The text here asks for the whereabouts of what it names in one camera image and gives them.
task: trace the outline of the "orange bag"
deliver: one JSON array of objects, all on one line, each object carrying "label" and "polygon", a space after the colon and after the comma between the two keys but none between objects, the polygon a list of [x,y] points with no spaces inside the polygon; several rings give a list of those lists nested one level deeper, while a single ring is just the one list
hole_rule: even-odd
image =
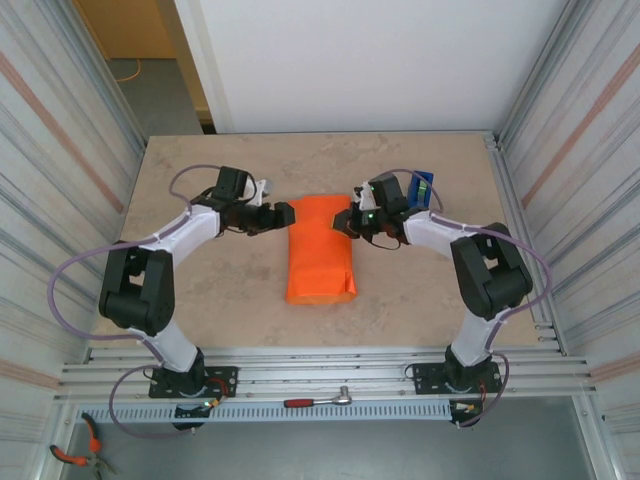
[{"label": "orange bag", "polygon": [[348,195],[316,195],[294,200],[296,223],[289,227],[287,303],[327,305],[356,296],[351,239],[333,230],[333,218],[349,208]]}]

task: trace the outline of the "metal wall panel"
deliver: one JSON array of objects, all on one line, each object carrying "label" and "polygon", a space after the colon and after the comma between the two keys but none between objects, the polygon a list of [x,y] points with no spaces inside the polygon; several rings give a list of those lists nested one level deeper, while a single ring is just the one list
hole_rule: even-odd
[{"label": "metal wall panel", "polygon": [[[26,478],[63,362],[84,341],[47,307],[69,256],[114,241],[144,153],[119,90],[68,2],[0,3],[0,478]],[[71,268],[57,299],[90,330],[104,259]]]},{"label": "metal wall panel", "polygon": [[585,4],[501,140],[567,346],[640,475],[640,1]]}]

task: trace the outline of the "beige tabletop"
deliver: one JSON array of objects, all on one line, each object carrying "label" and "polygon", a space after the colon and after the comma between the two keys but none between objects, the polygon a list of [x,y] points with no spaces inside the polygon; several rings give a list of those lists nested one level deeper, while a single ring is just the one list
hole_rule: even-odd
[{"label": "beige tabletop", "polygon": [[[483,138],[477,134],[288,134],[152,137],[122,238],[142,238],[179,215],[167,193],[180,169],[212,163],[270,178],[270,201],[309,194],[350,194],[398,167],[426,170],[445,215],[486,225],[503,221]],[[192,198],[215,184],[215,171],[187,174],[176,188]],[[401,184],[409,184],[401,174]],[[225,234],[207,242],[175,272],[175,318],[195,344],[212,346],[445,346],[463,316],[453,265],[426,248],[389,252],[354,241],[358,296],[331,306],[285,303],[286,230],[257,237]],[[116,333],[108,320],[97,332]],[[497,343],[530,345],[537,334],[528,312],[504,327]]]}]

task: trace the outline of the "purple cable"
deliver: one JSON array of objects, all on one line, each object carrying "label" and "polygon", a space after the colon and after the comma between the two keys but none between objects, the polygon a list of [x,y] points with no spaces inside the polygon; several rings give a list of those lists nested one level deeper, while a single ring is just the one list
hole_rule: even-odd
[{"label": "purple cable", "polygon": [[493,399],[493,402],[491,402],[491,404],[486,409],[484,409],[479,415],[473,417],[472,419],[467,420],[466,422],[462,422],[461,424],[459,424],[460,427],[469,427],[469,426],[475,425],[482,417],[484,417],[487,413],[489,413],[491,410],[493,410],[493,408],[496,406],[496,404],[502,398],[502,395],[504,394],[504,391],[507,388],[507,382],[509,381],[509,360],[507,359],[507,356],[505,354],[500,353],[500,352],[493,352],[491,350],[491,345],[493,343],[493,340],[496,338],[496,335],[498,334],[498,331],[500,330],[500,327],[504,324],[504,322],[505,322],[505,320],[507,318],[511,317],[512,315],[515,315],[516,313],[522,312],[523,310],[527,310],[527,309],[533,307],[534,305],[537,305],[538,303],[540,303],[542,301],[543,298],[545,298],[547,295],[549,295],[549,293],[551,293],[551,285],[553,283],[553,277],[552,277],[552,274],[551,274],[551,267],[549,267],[549,264],[544,260],[544,258],[542,258],[542,256],[538,252],[536,252],[534,249],[529,247],[526,243],[522,242],[521,240],[518,240],[517,238],[513,238],[513,237],[510,237],[509,235],[505,235],[505,234],[500,233],[500,232],[495,232],[493,230],[488,230],[488,229],[482,228],[482,227],[471,226],[471,225],[462,225],[461,223],[453,222],[451,220],[447,220],[447,219],[444,219],[444,218],[440,218],[440,217],[438,217],[436,215],[431,215],[431,219],[435,223],[438,223],[438,224],[440,224],[440,225],[442,225],[444,227],[452,228],[452,229],[455,229],[455,230],[466,230],[466,231],[469,231],[469,232],[475,232],[475,233],[481,233],[481,234],[484,234],[484,235],[490,235],[492,237],[496,237],[496,238],[499,238],[499,239],[504,240],[506,242],[509,242],[509,243],[515,245],[518,248],[521,248],[522,250],[527,252],[529,255],[531,255],[533,258],[535,258],[538,261],[538,263],[542,266],[542,269],[544,270],[544,274],[545,274],[545,277],[546,277],[546,283],[545,283],[544,289],[542,290],[540,295],[535,297],[530,302],[525,303],[524,305],[520,305],[519,307],[514,308],[513,310],[509,310],[500,319],[500,321],[498,321],[496,323],[495,327],[493,327],[493,330],[489,334],[489,338],[487,338],[487,342],[485,343],[484,348],[485,348],[485,350],[487,350],[491,354],[502,358],[502,360],[504,361],[504,369],[505,369],[505,371],[504,371],[504,380],[502,381],[502,388],[496,394],[495,398]]},{"label": "purple cable", "polygon": [[[169,227],[166,230],[160,232],[157,235],[157,237],[153,236],[153,237],[145,238],[143,240],[138,240],[135,242],[126,242],[126,243],[117,243],[115,245],[107,245],[105,247],[95,248],[93,250],[80,253],[75,257],[70,258],[66,262],[63,262],[58,268],[54,270],[53,274],[51,274],[51,278],[49,279],[49,283],[47,285],[47,301],[49,303],[49,309],[51,310],[53,317],[57,320],[57,322],[60,324],[62,328],[64,328],[70,333],[73,333],[74,335],[77,335],[78,337],[85,338],[87,340],[122,340],[122,339],[134,338],[136,340],[140,340],[142,344],[151,351],[153,356],[156,357],[156,360],[158,360],[158,362],[162,363],[164,361],[164,359],[162,358],[162,354],[151,343],[149,343],[144,338],[139,337],[138,335],[132,335],[132,334],[94,335],[92,333],[83,332],[82,330],[79,330],[73,325],[71,325],[69,322],[67,322],[64,319],[64,317],[60,313],[60,310],[58,309],[58,306],[56,305],[56,301],[54,298],[55,286],[62,272],[65,271],[69,266],[73,265],[76,262],[79,262],[80,260],[84,260],[87,257],[92,257],[94,255],[99,255],[101,253],[107,253],[114,250],[124,250],[126,248],[149,245],[150,243],[154,243],[154,242],[157,242],[158,240],[165,238],[167,235],[171,235],[173,232],[175,232],[180,227],[182,227],[189,220],[189,217],[191,216],[191,213],[193,211],[193,207],[191,206],[191,201],[181,193],[176,192],[173,189],[173,187],[175,186],[176,181],[182,175],[184,175],[185,173],[191,170],[196,170],[201,168],[213,168],[216,170],[220,170],[220,167],[218,167],[217,165],[208,165],[208,164],[191,165],[189,167],[183,168],[178,173],[176,173],[176,175],[171,179],[171,182],[169,182],[169,194],[182,200],[185,203],[187,208],[187,213],[174,226]],[[113,389],[111,390],[111,394],[109,395],[109,414],[111,415],[111,419],[113,420],[113,423],[116,424],[125,433],[128,433],[129,435],[132,435],[136,438],[160,439],[160,438],[170,438],[177,435],[182,435],[183,433],[188,433],[188,431],[176,432],[176,433],[170,433],[170,434],[167,433],[167,434],[160,434],[160,435],[135,433],[129,430],[127,427],[125,427],[116,419],[115,411],[113,409],[113,401],[115,399],[116,390],[118,389],[120,384],[124,381],[124,379],[127,378],[129,375],[139,370],[144,370],[146,368],[159,368],[159,367],[158,365],[144,365],[142,367],[133,368],[127,371],[124,375],[122,375],[122,377],[120,377],[118,381],[114,384]]]},{"label": "purple cable", "polygon": [[428,185],[429,188],[431,189],[431,191],[433,192],[434,198],[438,201],[438,210],[436,210],[434,208],[431,208],[430,210],[432,212],[435,212],[435,213],[444,213],[444,204],[442,203],[442,199],[440,198],[440,195],[438,195],[438,192],[436,192],[436,190],[433,188],[433,185],[431,184],[431,182],[429,180],[424,178],[422,175],[420,175],[415,170],[411,170],[409,168],[394,168],[392,170],[387,170],[386,172],[383,172],[378,176],[381,177],[382,175],[387,175],[387,174],[391,174],[391,173],[400,173],[400,172],[401,173],[408,173],[410,175],[413,175],[418,180],[420,180],[421,182],[424,182],[426,185]]}]

